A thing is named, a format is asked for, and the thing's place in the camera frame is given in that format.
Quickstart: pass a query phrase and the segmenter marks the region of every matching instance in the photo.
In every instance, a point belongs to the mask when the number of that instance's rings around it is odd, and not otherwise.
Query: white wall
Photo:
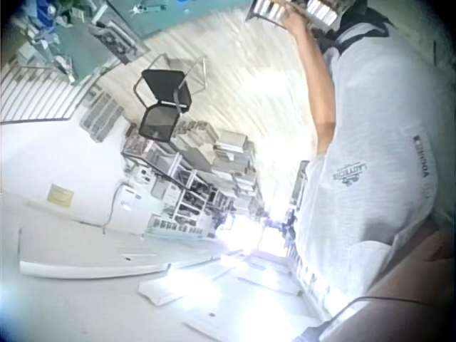
[[[128,122],[120,118],[102,143],[69,121],[1,127],[2,190],[88,222],[104,223],[123,174],[120,155]],[[69,209],[46,201],[51,184],[74,192]]]

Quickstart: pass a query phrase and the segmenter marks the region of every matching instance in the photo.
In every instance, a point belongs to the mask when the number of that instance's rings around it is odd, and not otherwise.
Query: metal railing
[[[1,70],[0,125],[70,120],[98,78],[93,73],[71,85],[53,68],[13,61]]]

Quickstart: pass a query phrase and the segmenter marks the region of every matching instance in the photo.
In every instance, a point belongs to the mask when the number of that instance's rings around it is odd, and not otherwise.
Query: person
[[[296,42],[317,137],[296,248],[355,298],[433,208],[454,216],[454,93],[372,9],[342,18],[320,45],[293,7],[282,23]]]

